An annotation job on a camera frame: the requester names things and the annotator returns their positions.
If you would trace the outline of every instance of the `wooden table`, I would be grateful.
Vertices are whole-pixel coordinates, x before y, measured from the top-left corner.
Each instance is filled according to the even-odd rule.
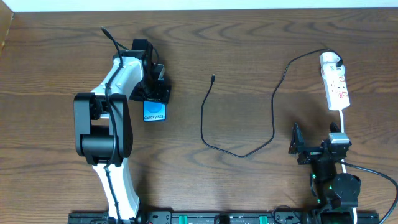
[[[17,13],[0,59],[0,222],[65,223],[74,210],[106,210],[93,168],[75,151],[73,97],[99,85],[115,49],[148,38],[172,94],[163,123],[144,123],[130,102],[130,169],[142,202],[174,210],[272,210],[316,205],[309,166],[287,154],[293,122],[319,145],[338,112],[329,111],[318,55],[292,64],[275,96],[275,139],[247,159],[207,148],[205,138],[244,154],[268,140],[271,94],[287,62],[325,46],[344,58],[353,143],[348,162],[398,180],[398,10],[253,10]],[[362,180],[359,210],[383,216],[394,186]],[[388,223],[398,222],[395,211]]]

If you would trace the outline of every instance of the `power strip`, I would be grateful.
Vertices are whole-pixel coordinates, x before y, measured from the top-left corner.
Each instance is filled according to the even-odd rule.
[[[329,110],[342,110],[348,107],[349,97],[344,76],[346,68],[344,65],[336,66],[341,58],[334,52],[325,52],[319,59]]]

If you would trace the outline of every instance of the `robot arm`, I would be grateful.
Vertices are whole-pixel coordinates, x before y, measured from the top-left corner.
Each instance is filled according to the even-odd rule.
[[[146,39],[134,39],[132,50],[120,52],[123,65],[120,66],[118,52],[113,57],[112,69],[101,84],[91,93],[78,93],[74,99],[76,151],[99,175],[109,202],[109,216],[115,219],[135,218],[139,209],[128,163],[132,128],[127,99],[150,102],[164,110],[169,101],[170,87],[163,78],[164,66],[152,63],[152,49]],[[109,85],[110,107],[106,102],[106,84]],[[116,123],[118,143],[115,153],[110,110]],[[92,125],[91,120],[98,119],[109,119],[109,126]]]

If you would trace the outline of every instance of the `power socket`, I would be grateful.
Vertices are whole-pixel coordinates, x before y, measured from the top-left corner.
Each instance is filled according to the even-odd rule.
[[[350,105],[346,85],[346,68],[336,66],[341,59],[334,52],[325,52],[320,56],[321,74],[325,84],[329,110],[342,110]]]

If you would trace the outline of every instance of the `white wall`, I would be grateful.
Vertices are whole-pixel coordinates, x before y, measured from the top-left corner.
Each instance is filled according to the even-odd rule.
[[[398,0],[3,0],[14,12],[398,7]]]

